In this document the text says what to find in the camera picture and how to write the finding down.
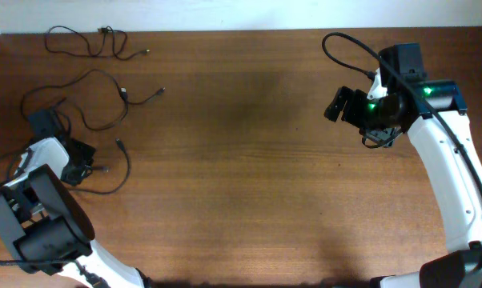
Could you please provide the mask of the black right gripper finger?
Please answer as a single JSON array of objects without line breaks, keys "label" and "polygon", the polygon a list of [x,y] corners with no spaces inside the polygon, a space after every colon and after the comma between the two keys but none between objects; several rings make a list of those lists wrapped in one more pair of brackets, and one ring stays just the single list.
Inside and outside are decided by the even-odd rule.
[{"label": "black right gripper finger", "polygon": [[400,135],[401,129],[396,128],[367,130],[363,135],[363,145],[366,147],[392,147]]},{"label": "black right gripper finger", "polygon": [[339,118],[339,115],[347,108],[347,105],[354,98],[354,95],[354,90],[346,86],[340,87],[336,91],[332,102],[324,111],[323,116],[332,122],[336,122]]}]

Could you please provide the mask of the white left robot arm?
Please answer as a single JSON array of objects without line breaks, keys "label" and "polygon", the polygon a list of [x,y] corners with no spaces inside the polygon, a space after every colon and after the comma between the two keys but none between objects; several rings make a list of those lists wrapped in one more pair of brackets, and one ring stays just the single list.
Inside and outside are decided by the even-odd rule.
[{"label": "white left robot arm", "polygon": [[0,266],[71,278],[85,287],[152,287],[143,272],[98,243],[67,189],[94,170],[94,147],[73,139],[55,109],[27,119],[34,139],[21,149],[15,172],[0,182],[0,239],[11,256]]}]

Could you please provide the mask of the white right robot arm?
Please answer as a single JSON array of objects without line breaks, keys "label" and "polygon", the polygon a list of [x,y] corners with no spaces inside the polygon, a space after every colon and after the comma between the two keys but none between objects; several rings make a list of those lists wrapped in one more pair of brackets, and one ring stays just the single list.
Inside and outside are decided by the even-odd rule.
[{"label": "white right robot arm", "polygon": [[427,171],[444,224],[447,254],[414,273],[373,278],[372,287],[482,287],[482,165],[468,107],[452,80],[429,80],[420,46],[375,52],[368,92],[340,87],[326,119],[358,128],[369,149],[408,136]]}]

